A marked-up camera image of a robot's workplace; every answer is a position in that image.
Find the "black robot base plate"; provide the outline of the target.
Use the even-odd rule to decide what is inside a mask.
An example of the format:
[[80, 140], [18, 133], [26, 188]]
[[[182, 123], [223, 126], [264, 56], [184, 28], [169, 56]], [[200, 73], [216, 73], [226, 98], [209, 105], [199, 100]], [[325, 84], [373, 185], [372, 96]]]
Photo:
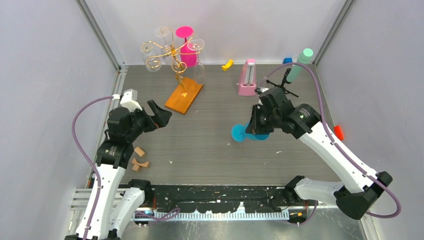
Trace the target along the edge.
[[314, 200], [293, 200], [283, 186], [277, 185], [169, 185], [153, 184], [147, 190], [142, 207], [169, 213], [179, 209], [181, 214], [277, 213], [288, 207], [314, 208]]

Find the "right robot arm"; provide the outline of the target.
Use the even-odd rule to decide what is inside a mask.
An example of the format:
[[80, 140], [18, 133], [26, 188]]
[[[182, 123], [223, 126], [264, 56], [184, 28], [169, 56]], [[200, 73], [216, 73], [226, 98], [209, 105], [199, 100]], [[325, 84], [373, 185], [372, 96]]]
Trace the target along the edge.
[[285, 185], [291, 205], [314, 200], [336, 205], [346, 216], [359, 220], [392, 183], [392, 176], [377, 172], [350, 151], [322, 121], [310, 105], [294, 107], [280, 87], [257, 90], [259, 101], [252, 106], [245, 132], [268, 136], [280, 129], [312, 149], [336, 173], [339, 182], [312, 180], [297, 175]]

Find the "blue wine glass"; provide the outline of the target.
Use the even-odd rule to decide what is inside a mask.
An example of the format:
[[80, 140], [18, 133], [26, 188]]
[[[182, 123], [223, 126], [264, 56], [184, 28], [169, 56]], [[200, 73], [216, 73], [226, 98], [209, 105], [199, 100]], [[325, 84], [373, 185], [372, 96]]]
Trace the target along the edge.
[[269, 137], [269, 134], [251, 134], [246, 133], [246, 128], [248, 126], [248, 123], [243, 124], [236, 124], [231, 129], [231, 137], [236, 142], [243, 142], [246, 139], [252, 140], [252, 141], [264, 141]]

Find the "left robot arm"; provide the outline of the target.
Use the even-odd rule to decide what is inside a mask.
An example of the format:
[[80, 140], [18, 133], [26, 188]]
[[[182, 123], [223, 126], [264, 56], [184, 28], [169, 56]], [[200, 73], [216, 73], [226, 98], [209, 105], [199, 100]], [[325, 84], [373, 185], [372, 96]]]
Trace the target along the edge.
[[118, 187], [134, 152], [134, 141], [143, 133], [168, 125], [172, 112], [159, 107], [154, 100], [146, 111], [135, 100], [121, 102], [108, 113], [105, 140], [88, 160], [94, 172], [94, 184], [81, 223], [67, 240], [120, 240], [136, 209], [148, 207], [154, 199], [150, 181], [132, 179], [122, 199], [114, 205]]

